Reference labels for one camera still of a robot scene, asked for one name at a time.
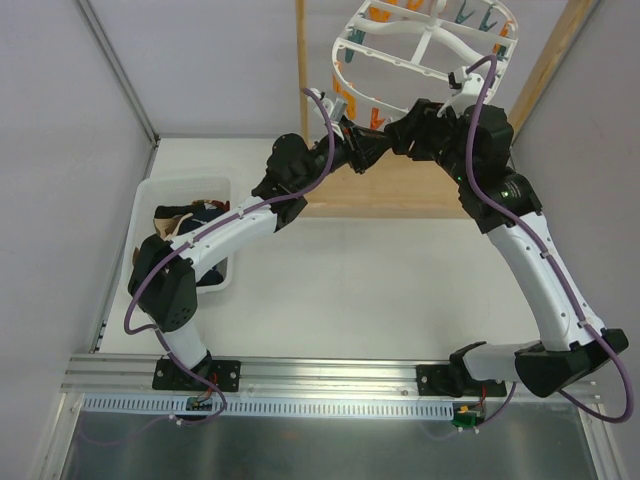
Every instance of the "clothespin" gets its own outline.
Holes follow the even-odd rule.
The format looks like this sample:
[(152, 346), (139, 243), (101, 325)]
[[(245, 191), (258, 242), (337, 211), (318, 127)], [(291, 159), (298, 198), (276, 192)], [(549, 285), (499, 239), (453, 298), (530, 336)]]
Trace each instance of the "clothespin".
[[(340, 62), (336, 62), (336, 64), (338, 67), (338, 71), (342, 72), (342, 64)], [(342, 90), (342, 88), (340, 87), (340, 82), (338, 82), (338, 79), (336, 78), (335, 74), (332, 76), (331, 80), (332, 80), (331, 83), (333, 86), (333, 91), (342, 95), (344, 99), (347, 101), (347, 117), (349, 117), (349, 119), (351, 120), (355, 120), (356, 113), (357, 113), (356, 99), (354, 98), (353, 95), (351, 95), (346, 90)]]
[(478, 30), (481, 30), (483, 32), (488, 32), (493, 27), (495, 27), (496, 24), (498, 23), (498, 22), (493, 22), (491, 25), (487, 25), (487, 22), (489, 21), (489, 17), (491, 16), (491, 10), (493, 10), (493, 5), (489, 6), (489, 8), (487, 9), (487, 12), (484, 14), (484, 17), (482, 17), (482, 21), (480, 22), (480, 26), (478, 27)]
[[(397, 5), (398, 0), (387, 0), (387, 3), (389, 5)], [(375, 7), (369, 7), (369, 14), (371, 15), (371, 20), (374, 22), (387, 23), (389, 18), (391, 18), (391, 12), (386, 12)]]
[(412, 10), (414, 12), (417, 12), (423, 3), (424, 3), (424, 0), (409, 0), (407, 2), (407, 10)]
[[(513, 25), (513, 20), (507, 20), (504, 22), (504, 26), (502, 27), (502, 30), (500, 30), (501, 37), (507, 37), (509, 35), (510, 25)], [(504, 54), (507, 53), (507, 47), (496, 43), (493, 46), (493, 53), (495, 53), (498, 60), (500, 60), (501, 58), (504, 58)]]
[(468, 15), (464, 14), (464, 9), (467, 7), (467, 0), (464, 0), (462, 2), (462, 5), (460, 6), (460, 10), (458, 10), (458, 14), (456, 15), (456, 20), (455, 22), (459, 25), (462, 25), (464, 22), (466, 22), (467, 20), (469, 20), (469, 18), (471, 17), (471, 15), (473, 15), (474, 13), (476, 13), (475, 10), (472, 10), (471, 13), (469, 13)]
[(386, 118), (379, 118), (378, 115), (380, 115), (380, 110), (376, 107), (373, 107), (371, 109), (371, 122), (369, 122), (369, 128), (371, 130), (377, 130), (378, 127), (382, 125), (386, 120)]
[[(357, 28), (354, 27), (351, 33), (347, 36), (347, 40), (351, 42), (355, 42), (358, 45), (362, 45), (362, 42), (364, 42), (364, 34), (365, 32), (363, 32), (362, 30), (358, 30)], [(351, 60), (353, 60), (354, 53), (355, 52), (353, 50), (350, 50), (347, 48), (347, 51), (344, 54), (344, 61), (347, 63), (351, 63)]]

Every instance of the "white plastic basket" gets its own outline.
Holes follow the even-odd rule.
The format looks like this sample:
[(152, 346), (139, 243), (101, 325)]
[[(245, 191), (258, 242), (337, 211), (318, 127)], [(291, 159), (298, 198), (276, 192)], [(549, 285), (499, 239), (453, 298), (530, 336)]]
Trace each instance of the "white plastic basket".
[[(234, 207), (235, 188), (231, 178), (222, 174), (203, 173), (179, 177), (148, 178), (138, 185), (120, 274), (120, 284), (125, 289), (133, 271), (134, 250), (140, 248), (147, 237), (156, 233), (153, 225), (156, 208), (160, 205), (189, 205), (195, 200), (229, 201), (231, 207)], [(218, 271), (224, 277), (223, 282), (218, 285), (197, 287), (198, 294), (217, 292), (231, 283), (233, 255), (229, 255), (227, 259), (218, 264)]]

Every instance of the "teal clothespin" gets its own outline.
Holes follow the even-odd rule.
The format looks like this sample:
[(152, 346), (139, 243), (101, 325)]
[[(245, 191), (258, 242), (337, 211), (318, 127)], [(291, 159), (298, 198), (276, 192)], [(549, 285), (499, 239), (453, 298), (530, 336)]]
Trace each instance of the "teal clothespin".
[[(351, 33), (347, 36), (347, 40), (349, 40), (350, 42), (355, 42), (358, 45), (362, 45), (362, 42), (364, 42), (364, 34), (365, 32), (363, 32), (362, 30), (358, 30), (356, 28), (354, 28)], [(347, 48), (347, 51), (344, 54), (344, 61), (347, 63), (351, 63), (351, 60), (353, 60), (353, 54), (355, 52), (353, 50), (349, 50)]]
[(464, 22), (466, 22), (467, 20), (469, 20), (469, 18), (471, 17), (471, 15), (473, 15), (474, 13), (476, 13), (475, 10), (472, 10), (471, 13), (469, 13), (468, 15), (464, 14), (464, 9), (467, 6), (467, 0), (464, 0), (462, 2), (462, 6), (460, 7), (460, 10), (458, 10), (458, 14), (456, 15), (456, 20), (455, 22), (459, 25), (462, 25)]
[(478, 27), (478, 30), (482, 30), (483, 32), (488, 32), (493, 27), (495, 27), (496, 24), (498, 23), (498, 22), (493, 22), (491, 25), (487, 25), (487, 21), (489, 20), (489, 17), (491, 16), (491, 10), (493, 10), (493, 5), (491, 5), (487, 9), (487, 13), (485, 13), (484, 17), (482, 17), (482, 21), (480, 22), (480, 26)]

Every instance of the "gray wall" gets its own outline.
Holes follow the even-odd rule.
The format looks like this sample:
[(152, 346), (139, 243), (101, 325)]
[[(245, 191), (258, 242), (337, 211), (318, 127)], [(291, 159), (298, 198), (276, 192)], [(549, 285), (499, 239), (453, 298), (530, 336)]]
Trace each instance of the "gray wall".
[(27, 478), (150, 146), (71, 0), (0, 2), (0, 478)]
[[(610, 327), (640, 389), (640, 3), (604, 0), (516, 142), (576, 283)], [(622, 410), (614, 367), (597, 375), (608, 411)], [(613, 431), (635, 475), (640, 414)]]

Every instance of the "white floor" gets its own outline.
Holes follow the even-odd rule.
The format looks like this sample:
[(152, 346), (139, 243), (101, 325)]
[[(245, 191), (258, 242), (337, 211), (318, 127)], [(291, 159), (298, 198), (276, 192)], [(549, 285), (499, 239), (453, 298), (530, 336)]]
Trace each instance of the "white floor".
[[(271, 141), (165, 139), (152, 176), (235, 171), (243, 198)], [(224, 291), (198, 298), (195, 321), (214, 355), (443, 359), (469, 343), (538, 338), (502, 257), (471, 220), (298, 219), (236, 253)], [(125, 335), (117, 292), (106, 353), (161, 353)], [(147, 322), (141, 311), (134, 325)]]

